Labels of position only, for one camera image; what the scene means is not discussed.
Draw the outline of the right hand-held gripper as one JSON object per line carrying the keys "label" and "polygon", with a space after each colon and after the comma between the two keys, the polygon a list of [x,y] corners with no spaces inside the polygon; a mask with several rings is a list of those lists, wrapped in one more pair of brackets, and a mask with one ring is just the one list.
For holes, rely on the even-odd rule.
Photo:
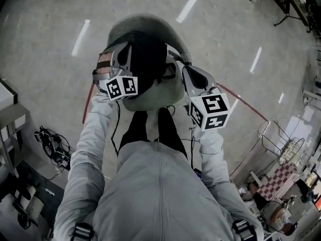
{"label": "right hand-held gripper", "polygon": [[230,105],[214,77],[193,65],[185,65],[182,76],[189,98],[189,115],[194,123],[202,132],[224,128],[230,116]]}

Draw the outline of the black bag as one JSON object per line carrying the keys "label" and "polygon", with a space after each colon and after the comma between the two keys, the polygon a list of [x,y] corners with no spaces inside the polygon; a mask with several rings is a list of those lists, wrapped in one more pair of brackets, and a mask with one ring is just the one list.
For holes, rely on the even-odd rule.
{"label": "black bag", "polygon": [[168,66],[173,66],[173,63],[166,62],[167,45],[142,32],[133,32],[124,40],[107,45],[106,48],[124,42],[130,42],[132,46],[130,71],[138,78],[138,94],[133,96],[137,97],[149,89],[154,80],[160,83]]}

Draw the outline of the grey round stool seat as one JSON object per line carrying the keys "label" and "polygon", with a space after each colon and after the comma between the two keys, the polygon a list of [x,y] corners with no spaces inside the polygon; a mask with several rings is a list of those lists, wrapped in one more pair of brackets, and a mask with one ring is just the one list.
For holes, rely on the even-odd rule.
{"label": "grey round stool seat", "polygon": [[184,85],[178,59],[184,63],[191,62],[190,53],[175,29],[164,19],[152,14],[134,14],[127,16],[113,25],[109,32],[107,45],[124,40],[133,32],[142,32],[153,38],[163,41],[175,49],[179,54],[168,51],[168,66],[165,76],[158,83],[153,81],[152,86],[137,97],[123,100],[129,111],[146,111],[166,107],[180,101],[184,96]]}

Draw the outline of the person's right forearm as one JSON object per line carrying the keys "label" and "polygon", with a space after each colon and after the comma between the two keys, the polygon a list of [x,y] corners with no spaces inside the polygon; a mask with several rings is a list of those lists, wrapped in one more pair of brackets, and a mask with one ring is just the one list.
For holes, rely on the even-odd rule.
{"label": "person's right forearm", "polygon": [[207,188],[228,182],[228,165],[224,159],[223,137],[217,130],[198,133],[195,137],[200,143],[200,155],[202,158],[202,179]]}

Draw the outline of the person's left forearm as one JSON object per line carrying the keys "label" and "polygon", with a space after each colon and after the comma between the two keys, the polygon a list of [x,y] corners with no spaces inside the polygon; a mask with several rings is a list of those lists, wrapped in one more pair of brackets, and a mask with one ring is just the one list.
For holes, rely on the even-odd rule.
{"label": "person's left forearm", "polygon": [[71,157],[71,169],[81,164],[102,168],[106,135],[110,125],[112,107],[115,105],[105,93],[97,93],[91,100],[92,108],[87,114],[84,128]]}

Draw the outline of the person's left hand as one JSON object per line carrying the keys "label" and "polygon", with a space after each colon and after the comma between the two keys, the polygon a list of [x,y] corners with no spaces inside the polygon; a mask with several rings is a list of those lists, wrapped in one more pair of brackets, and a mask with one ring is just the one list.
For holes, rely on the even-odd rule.
{"label": "person's left hand", "polygon": [[111,58],[112,58],[112,52],[105,52],[99,55],[98,63],[96,66],[97,74],[110,73]]}

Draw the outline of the red floor tape strip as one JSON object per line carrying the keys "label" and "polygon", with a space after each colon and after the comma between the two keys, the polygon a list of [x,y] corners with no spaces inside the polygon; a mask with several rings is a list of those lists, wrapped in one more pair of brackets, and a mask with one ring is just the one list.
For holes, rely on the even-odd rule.
{"label": "red floor tape strip", "polygon": [[225,87],[224,85],[217,82],[217,86],[228,92],[230,95],[235,97],[236,99],[240,100],[245,106],[247,106],[251,111],[253,111],[255,114],[257,114],[260,118],[262,118],[265,122],[268,121],[268,119],[262,115],[258,110],[256,110],[254,107],[252,107],[249,103],[247,103],[244,99],[242,99],[240,96],[236,95],[233,91]]}
{"label": "red floor tape strip", "polygon": [[85,124],[85,120],[86,120],[87,112],[88,112],[88,106],[89,106],[89,103],[91,101],[91,97],[92,97],[92,93],[93,93],[94,87],[95,87],[95,84],[92,84],[91,87],[90,87],[88,96],[87,96],[87,100],[86,100],[86,104],[85,104],[85,108],[84,108],[84,112],[83,112],[82,124]]}

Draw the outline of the person's leg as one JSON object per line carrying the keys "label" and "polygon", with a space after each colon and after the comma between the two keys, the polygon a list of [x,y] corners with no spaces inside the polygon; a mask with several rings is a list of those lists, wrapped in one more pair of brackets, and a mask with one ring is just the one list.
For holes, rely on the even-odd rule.
{"label": "person's leg", "polygon": [[170,111],[162,107],[157,114],[159,142],[181,152],[186,158],[187,153],[185,147],[178,135],[176,125]]}
{"label": "person's leg", "polygon": [[119,147],[120,154],[132,154],[149,146],[146,133],[146,111],[136,111]]}

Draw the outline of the person's left leg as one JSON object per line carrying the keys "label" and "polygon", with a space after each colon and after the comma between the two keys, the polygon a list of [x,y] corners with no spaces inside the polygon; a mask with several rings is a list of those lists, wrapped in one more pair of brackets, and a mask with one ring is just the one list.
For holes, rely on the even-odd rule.
{"label": "person's left leg", "polygon": [[146,111],[136,111],[119,147],[120,154],[132,154],[149,146],[146,133]]}

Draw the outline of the white flat board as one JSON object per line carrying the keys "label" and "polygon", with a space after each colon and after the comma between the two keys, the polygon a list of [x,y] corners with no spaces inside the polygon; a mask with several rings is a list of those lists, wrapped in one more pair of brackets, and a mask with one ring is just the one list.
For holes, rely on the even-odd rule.
{"label": "white flat board", "polygon": [[292,116],[285,129],[287,136],[291,139],[307,139],[312,131],[312,117],[314,113],[315,110],[307,105],[297,115]]}

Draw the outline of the person's light grey jacket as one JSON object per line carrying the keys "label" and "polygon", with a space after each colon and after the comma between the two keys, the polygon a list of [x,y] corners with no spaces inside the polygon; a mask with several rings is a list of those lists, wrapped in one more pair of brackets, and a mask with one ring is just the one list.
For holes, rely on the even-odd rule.
{"label": "person's light grey jacket", "polygon": [[119,154],[109,184],[102,168],[71,169],[54,236],[71,241],[75,225],[85,222],[94,241],[241,241],[233,222],[246,220],[264,240],[260,221],[230,181],[207,188],[185,157],[149,142],[132,154]]}

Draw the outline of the grey metal shelf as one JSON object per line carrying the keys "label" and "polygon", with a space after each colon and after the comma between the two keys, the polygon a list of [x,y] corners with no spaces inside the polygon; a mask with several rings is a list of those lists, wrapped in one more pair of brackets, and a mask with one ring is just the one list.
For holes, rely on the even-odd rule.
{"label": "grey metal shelf", "polygon": [[29,111],[18,102],[18,94],[0,78],[0,164],[19,176],[16,167],[23,159],[21,130]]}

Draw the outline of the black harness buckle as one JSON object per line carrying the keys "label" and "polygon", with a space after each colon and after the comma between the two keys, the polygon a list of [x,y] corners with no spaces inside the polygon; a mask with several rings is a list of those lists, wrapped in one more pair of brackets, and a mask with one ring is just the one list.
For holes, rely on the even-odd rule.
{"label": "black harness buckle", "polygon": [[233,229],[241,237],[241,241],[257,241],[255,228],[246,220],[236,220],[233,222]]}
{"label": "black harness buckle", "polygon": [[89,224],[81,222],[75,225],[71,241],[91,241],[93,236],[93,228]]}

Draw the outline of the black floor equipment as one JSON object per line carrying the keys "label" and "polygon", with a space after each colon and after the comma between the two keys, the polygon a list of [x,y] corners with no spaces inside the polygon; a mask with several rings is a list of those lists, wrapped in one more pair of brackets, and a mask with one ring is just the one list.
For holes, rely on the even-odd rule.
{"label": "black floor equipment", "polygon": [[66,171],[38,172],[22,161],[18,175],[0,168],[0,241],[50,241],[66,184]]}

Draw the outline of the black frame table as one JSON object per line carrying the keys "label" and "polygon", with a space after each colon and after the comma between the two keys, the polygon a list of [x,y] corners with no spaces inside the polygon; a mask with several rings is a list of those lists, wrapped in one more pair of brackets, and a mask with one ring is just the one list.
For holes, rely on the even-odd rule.
{"label": "black frame table", "polygon": [[316,31],[321,34],[321,0],[274,0],[274,2],[284,13],[284,18],[274,24],[275,27],[292,18],[302,21],[308,33]]}

